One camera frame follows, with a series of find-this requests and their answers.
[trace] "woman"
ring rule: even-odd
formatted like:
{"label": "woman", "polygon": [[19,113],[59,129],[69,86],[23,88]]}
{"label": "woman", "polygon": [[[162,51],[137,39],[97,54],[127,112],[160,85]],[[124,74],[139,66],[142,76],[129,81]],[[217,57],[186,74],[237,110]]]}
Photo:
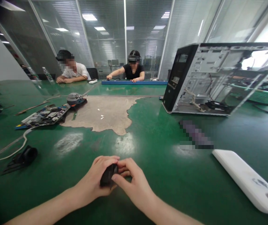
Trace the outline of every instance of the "woman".
{"label": "woman", "polygon": [[139,64],[140,58],[138,51],[131,51],[128,56],[128,64],[110,73],[107,79],[112,79],[112,77],[125,73],[127,79],[133,81],[133,83],[144,80],[144,67]]}

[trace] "office room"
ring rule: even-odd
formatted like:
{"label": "office room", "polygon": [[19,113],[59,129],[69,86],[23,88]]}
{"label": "office room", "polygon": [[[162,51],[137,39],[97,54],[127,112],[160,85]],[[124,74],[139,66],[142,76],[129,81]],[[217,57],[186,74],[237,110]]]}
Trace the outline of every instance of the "office room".
{"label": "office room", "polygon": [[0,0],[0,224],[268,224],[268,0]]}

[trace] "white t-shirt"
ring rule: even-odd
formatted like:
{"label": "white t-shirt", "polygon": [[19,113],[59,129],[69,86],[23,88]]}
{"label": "white t-shirt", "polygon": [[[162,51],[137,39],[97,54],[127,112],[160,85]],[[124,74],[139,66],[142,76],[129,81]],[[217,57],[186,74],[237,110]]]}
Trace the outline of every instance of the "white t-shirt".
{"label": "white t-shirt", "polygon": [[73,70],[69,67],[66,67],[64,72],[63,72],[63,76],[66,78],[74,78],[74,77],[79,77],[79,76],[87,76],[87,80],[91,80],[90,75],[86,69],[86,66],[84,66],[81,63],[77,63],[76,62],[76,66],[77,66],[77,73],[74,73]]}

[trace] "blue tray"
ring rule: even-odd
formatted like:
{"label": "blue tray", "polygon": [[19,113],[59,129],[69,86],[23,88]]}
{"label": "blue tray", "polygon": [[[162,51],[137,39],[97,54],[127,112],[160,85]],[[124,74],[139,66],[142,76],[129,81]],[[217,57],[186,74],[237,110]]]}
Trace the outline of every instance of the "blue tray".
{"label": "blue tray", "polygon": [[167,85],[168,81],[107,81],[103,80],[102,84],[130,84],[130,85]]}

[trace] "circuit board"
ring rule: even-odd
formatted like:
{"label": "circuit board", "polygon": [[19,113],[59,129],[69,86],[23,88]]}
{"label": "circuit board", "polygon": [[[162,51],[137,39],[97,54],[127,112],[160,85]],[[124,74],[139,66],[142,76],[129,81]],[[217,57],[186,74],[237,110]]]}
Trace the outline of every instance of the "circuit board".
{"label": "circuit board", "polygon": [[56,107],[54,104],[45,106],[43,109],[22,120],[21,124],[15,127],[15,130],[53,125],[58,121],[63,120],[65,118],[65,113],[69,109],[69,104],[60,107]]}

